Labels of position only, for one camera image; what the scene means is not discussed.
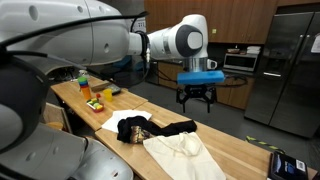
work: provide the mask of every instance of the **wooden table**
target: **wooden table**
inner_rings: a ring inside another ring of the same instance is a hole
[[[95,77],[90,77],[89,85],[94,86],[102,81]],[[112,102],[107,102],[102,92],[100,92],[100,102],[104,104],[104,110],[95,113],[86,104],[82,92],[79,91],[78,82],[64,82],[51,86],[54,93],[64,101],[79,117],[81,117],[94,131],[101,128],[101,125],[112,116],[113,111],[134,109],[148,100],[130,93],[127,90],[122,90],[120,94],[113,96]]]
[[[146,102],[136,110],[152,114],[151,121],[164,127],[189,118]],[[213,159],[219,164],[227,179],[263,179],[267,177],[270,152],[228,134],[196,122],[200,137]],[[117,140],[117,134],[100,129],[96,136],[108,148],[123,158],[142,179],[170,179],[141,144],[126,144]],[[308,169],[309,178],[315,171]]]

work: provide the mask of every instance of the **stainless steel refrigerator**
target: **stainless steel refrigerator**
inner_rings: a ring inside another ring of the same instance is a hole
[[[245,117],[304,137],[320,125],[320,12],[275,15]]]

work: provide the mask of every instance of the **floor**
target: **floor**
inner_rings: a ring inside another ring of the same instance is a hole
[[[183,113],[182,105],[175,102],[175,90],[147,82],[130,87],[129,91],[148,99],[151,103],[239,139],[245,140],[246,136],[250,136],[274,145],[283,149],[287,155],[306,162],[309,167],[320,170],[320,137],[318,136],[312,139],[305,139],[289,134],[261,123],[244,119],[244,111],[219,103],[213,104],[211,112],[207,113],[206,104],[197,99],[187,101],[186,112]],[[47,101],[54,104],[57,103],[52,91],[49,91]],[[94,132],[88,126],[84,126],[76,131],[75,134],[92,136]],[[265,146],[261,146],[255,142],[252,143],[271,151],[271,149]]]

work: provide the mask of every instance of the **white cloth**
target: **white cloth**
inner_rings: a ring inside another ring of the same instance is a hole
[[[118,123],[121,119],[126,119],[128,117],[135,116],[143,116],[147,120],[149,120],[152,114],[146,111],[137,111],[137,110],[121,110],[121,111],[113,111],[112,117],[108,119],[103,125],[103,129],[108,129],[115,133],[119,133],[118,131]]]
[[[157,136],[144,140],[143,145],[173,179],[226,179],[219,165],[194,132],[169,137]]]

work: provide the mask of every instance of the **kitchen cabinet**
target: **kitchen cabinet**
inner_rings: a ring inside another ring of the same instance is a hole
[[[320,0],[279,0],[278,6],[292,6],[311,3],[320,3]]]
[[[276,11],[277,0],[255,0],[244,42],[264,44],[268,36],[273,15]]]
[[[209,42],[226,42],[233,0],[212,0],[211,13],[207,19]]]
[[[172,64],[172,63],[166,63],[166,62],[159,62],[158,63],[158,71],[159,71],[159,84],[162,86],[166,86],[172,89],[177,89],[178,85],[175,82],[172,81],[166,81],[163,80],[161,78],[164,79],[171,79],[176,81],[177,80],[177,76],[178,73],[180,72],[184,72],[183,71],[183,67],[181,64]]]
[[[150,13],[146,17],[147,31],[172,27],[190,14],[201,14],[209,19],[210,3],[211,0],[145,0],[145,10]]]
[[[264,44],[277,0],[234,0],[226,42]]]
[[[209,42],[264,44],[277,0],[145,0],[147,31],[174,26],[189,14],[206,17]]]
[[[254,84],[254,78],[247,77],[248,84],[235,87],[235,88],[217,88],[217,101],[232,107],[239,109],[245,109],[248,103],[248,99]],[[226,79],[224,83],[219,83],[220,85],[237,85],[241,84],[243,81],[241,79]]]

